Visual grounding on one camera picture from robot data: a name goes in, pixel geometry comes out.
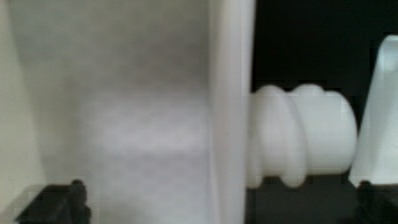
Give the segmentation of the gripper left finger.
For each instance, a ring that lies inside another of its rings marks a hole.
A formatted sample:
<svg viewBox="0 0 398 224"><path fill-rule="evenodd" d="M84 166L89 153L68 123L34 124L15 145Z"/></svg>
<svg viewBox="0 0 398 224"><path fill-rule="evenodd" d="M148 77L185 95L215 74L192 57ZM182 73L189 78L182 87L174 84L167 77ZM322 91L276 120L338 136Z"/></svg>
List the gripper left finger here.
<svg viewBox="0 0 398 224"><path fill-rule="evenodd" d="M18 224L91 224L87 188L82 180L48 185L15 218Z"/></svg>

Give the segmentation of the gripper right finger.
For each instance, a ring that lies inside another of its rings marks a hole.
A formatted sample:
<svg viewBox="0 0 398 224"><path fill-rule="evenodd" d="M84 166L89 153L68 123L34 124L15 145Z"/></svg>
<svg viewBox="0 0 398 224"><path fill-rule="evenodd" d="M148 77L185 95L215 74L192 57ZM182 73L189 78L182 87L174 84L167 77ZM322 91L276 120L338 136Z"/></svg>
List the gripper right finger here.
<svg viewBox="0 0 398 224"><path fill-rule="evenodd" d="M356 224L398 224L398 185L373 185L363 181L357 188Z"/></svg>

